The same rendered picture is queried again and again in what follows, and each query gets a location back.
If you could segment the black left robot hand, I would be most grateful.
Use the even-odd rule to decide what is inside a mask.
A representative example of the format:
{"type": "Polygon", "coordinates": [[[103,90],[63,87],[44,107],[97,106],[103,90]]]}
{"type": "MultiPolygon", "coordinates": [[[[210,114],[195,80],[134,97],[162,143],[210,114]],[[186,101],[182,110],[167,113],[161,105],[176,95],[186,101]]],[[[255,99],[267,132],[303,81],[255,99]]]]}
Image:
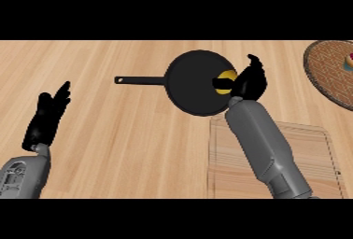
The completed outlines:
{"type": "Polygon", "coordinates": [[[38,95],[35,113],[22,141],[22,149],[26,151],[34,151],[38,144],[52,145],[59,121],[71,102],[69,87],[71,82],[66,81],[55,95],[47,92],[38,95]]]}

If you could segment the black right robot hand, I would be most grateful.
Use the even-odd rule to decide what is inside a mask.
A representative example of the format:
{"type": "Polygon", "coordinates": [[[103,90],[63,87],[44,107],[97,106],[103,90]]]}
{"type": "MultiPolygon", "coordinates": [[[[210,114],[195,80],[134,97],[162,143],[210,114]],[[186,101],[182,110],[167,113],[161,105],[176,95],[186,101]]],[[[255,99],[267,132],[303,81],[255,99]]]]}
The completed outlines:
{"type": "Polygon", "coordinates": [[[232,85],[230,96],[238,96],[244,100],[257,101],[264,93],[267,87],[267,81],[264,76],[264,70],[261,68],[260,58],[248,54],[249,65],[238,74],[238,78],[232,81],[229,78],[213,79],[213,86],[218,88],[221,85],[232,85]]]}

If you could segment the yellow lemon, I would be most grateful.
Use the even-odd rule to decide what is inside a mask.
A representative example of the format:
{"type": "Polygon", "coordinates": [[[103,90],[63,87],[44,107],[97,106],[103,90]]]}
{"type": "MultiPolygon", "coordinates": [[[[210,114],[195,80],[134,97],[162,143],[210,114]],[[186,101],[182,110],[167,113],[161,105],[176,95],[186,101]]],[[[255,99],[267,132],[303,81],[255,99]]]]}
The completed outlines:
{"type": "MultiPolygon", "coordinates": [[[[229,78],[232,81],[238,78],[238,72],[235,70],[226,70],[218,74],[218,78],[229,78]]],[[[221,85],[218,88],[216,88],[216,92],[220,95],[229,94],[232,91],[232,85],[221,85]]]]}

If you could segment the black frying pan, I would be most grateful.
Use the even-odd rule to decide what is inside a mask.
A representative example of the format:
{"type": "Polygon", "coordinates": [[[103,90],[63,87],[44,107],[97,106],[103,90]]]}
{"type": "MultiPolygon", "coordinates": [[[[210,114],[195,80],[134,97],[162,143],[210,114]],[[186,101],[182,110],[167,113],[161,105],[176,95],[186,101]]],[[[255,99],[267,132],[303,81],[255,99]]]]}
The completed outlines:
{"type": "Polygon", "coordinates": [[[162,77],[114,78],[115,84],[161,85],[176,107],[195,116],[214,116],[227,108],[229,94],[218,94],[213,79],[235,67],[210,50],[190,50],[171,61],[162,77]]]}

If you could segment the pale wooden cutting board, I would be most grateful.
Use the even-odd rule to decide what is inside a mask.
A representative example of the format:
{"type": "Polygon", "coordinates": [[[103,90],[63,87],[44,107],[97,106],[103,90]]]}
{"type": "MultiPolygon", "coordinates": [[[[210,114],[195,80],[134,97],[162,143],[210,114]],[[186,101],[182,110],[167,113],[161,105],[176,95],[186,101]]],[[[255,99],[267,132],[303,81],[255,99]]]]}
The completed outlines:
{"type": "MultiPolygon", "coordinates": [[[[322,199],[347,199],[343,171],[326,130],[288,122],[278,121],[276,124],[313,195],[322,199]]],[[[255,178],[239,141],[221,115],[211,118],[207,190],[211,199],[272,197],[267,187],[255,178]]]]}

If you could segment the round brown wicker placemat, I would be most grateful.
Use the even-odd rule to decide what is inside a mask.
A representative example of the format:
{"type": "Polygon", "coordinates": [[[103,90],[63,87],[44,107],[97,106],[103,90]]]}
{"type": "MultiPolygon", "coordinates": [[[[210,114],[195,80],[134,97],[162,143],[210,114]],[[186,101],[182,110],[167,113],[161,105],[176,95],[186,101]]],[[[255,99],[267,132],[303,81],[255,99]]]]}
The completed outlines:
{"type": "Polygon", "coordinates": [[[303,53],[307,78],[326,99],[353,111],[353,66],[345,57],[353,53],[353,41],[317,40],[303,53]]]}

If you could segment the colourful cupcake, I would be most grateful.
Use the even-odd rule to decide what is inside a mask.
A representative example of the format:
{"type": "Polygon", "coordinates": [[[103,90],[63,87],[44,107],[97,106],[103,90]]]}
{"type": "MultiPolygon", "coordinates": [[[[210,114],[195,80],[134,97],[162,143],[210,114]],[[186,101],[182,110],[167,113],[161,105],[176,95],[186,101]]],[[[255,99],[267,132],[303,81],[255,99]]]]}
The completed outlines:
{"type": "Polygon", "coordinates": [[[350,53],[344,56],[343,69],[344,69],[345,71],[353,71],[353,52],[350,52],[350,53]]]}

